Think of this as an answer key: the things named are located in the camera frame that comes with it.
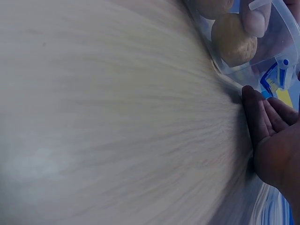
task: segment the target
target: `hand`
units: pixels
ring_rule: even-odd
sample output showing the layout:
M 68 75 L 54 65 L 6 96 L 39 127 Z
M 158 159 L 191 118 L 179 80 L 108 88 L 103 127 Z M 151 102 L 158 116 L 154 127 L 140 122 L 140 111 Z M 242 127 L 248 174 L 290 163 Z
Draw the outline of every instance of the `hand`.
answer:
M 264 36 L 270 20 L 271 4 L 266 4 L 256 10 L 250 11 L 249 3 L 253 0 L 240 1 L 240 14 L 242 16 L 245 30 L 261 38 Z M 284 3 L 291 11 L 296 22 L 300 22 L 300 0 L 284 0 Z
M 266 100 L 250 86 L 242 89 L 242 95 L 255 171 L 262 181 L 279 189 L 300 222 L 299 113 L 276 98 Z
M 240 14 L 243 21 L 244 29 L 258 37 L 257 52 L 251 60 L 254 65 L 262 60 L 274 57 L 284 51 L 293 42 L 285 23 L 272 4 L 266 4 L 253 11 L 249 9 L 249 3 L 253 0 L 241 0 Z M 291 11 L 296 22 L 300 22 L 300 0 L 284 0 L 285 4 Z M 258 71 L 267 70 L 270 65 L 259 65 Z

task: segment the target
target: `fingernail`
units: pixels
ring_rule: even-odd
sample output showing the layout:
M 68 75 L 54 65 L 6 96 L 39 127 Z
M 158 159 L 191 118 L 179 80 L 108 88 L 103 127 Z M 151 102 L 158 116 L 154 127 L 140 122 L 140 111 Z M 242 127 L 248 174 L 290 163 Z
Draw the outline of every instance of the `fingernail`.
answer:
M 246 16 L 245 30 L 258 38 L 262 38 L 266 31 L 265 18 L 260 11 L 251 11 Z

